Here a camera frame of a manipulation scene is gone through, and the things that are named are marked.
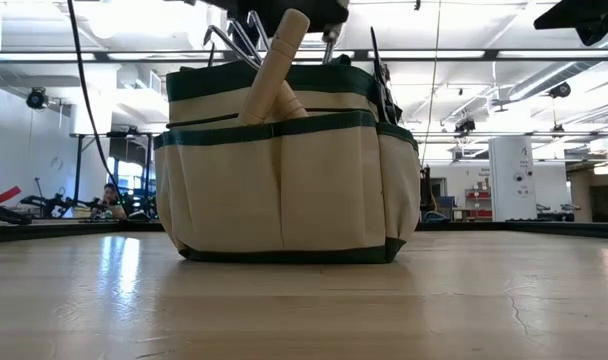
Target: table surface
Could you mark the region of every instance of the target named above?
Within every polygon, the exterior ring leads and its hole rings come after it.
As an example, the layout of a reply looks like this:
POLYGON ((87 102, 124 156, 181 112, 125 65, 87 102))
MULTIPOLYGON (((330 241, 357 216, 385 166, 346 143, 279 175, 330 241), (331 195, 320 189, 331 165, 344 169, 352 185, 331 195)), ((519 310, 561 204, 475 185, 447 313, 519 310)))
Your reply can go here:
POLYGON ((608 359, 608 240, 423 232, 368 266, 192 263, 163 233, 4 243, 0 359, 608 359))

